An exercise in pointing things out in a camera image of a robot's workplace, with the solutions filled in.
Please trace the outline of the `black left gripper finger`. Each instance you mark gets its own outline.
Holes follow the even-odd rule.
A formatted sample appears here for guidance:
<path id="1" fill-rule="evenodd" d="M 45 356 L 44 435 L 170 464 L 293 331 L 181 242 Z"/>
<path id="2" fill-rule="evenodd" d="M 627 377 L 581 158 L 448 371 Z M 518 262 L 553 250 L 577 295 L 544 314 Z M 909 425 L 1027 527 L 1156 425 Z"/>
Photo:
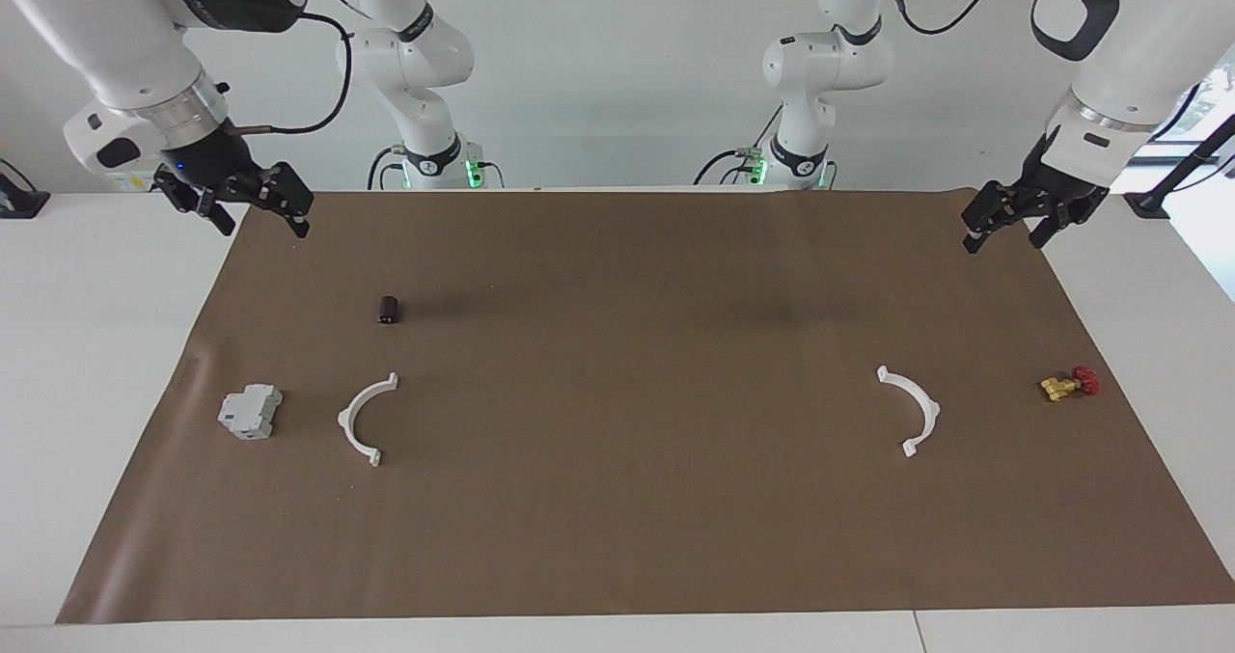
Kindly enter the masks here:
<path id="1" fill-rule="evenodd" d="M 1055 235 L 1072 223 L 1070 202 L 1045 202 L 1041 209 L 1035 209 L 1032 215 L 1041 218 L 1029 235 L 1032 249 L 1037 251 L 1041 251 L 1050 239 L 1053 239 Z"/>
<path id="2" fill-rule="evenodd" d="M 993 232 L 1013 223 L 1011 188 L 1000 181 L 986 181 L 962 210 L 961 218 L 967 230 L 963 247 L 974 256 Z"/>

